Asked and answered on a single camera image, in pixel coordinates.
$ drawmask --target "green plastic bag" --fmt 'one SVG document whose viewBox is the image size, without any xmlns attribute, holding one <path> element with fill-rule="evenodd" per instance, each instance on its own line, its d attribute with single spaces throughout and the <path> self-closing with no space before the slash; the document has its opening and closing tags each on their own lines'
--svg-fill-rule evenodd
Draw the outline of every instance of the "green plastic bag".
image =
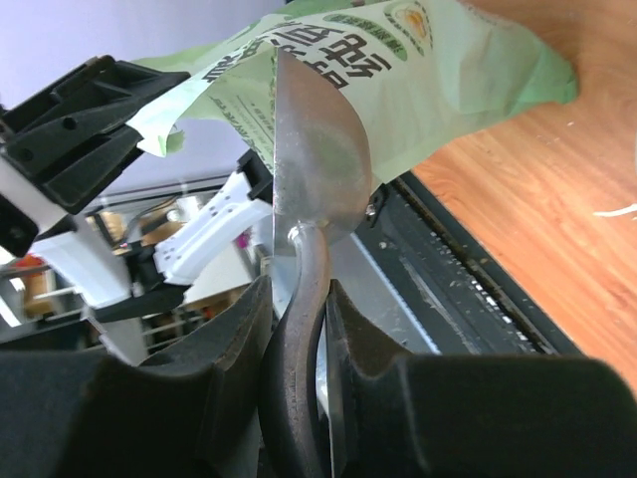
<svg viewBox="0 0 637 478">
<path fill-rule="evenodd" d="M 138 60 L 192 74 L 128 122 L 139 147 L 164 156 L 179 118 L 224 120 L 272 169 L 276 48 L 351 102 L 375 186 L 457 136 L 577 95 L 571 65 L 531 31 L 459 1 L 296 0 L 225 42 Z"/>
</svg>

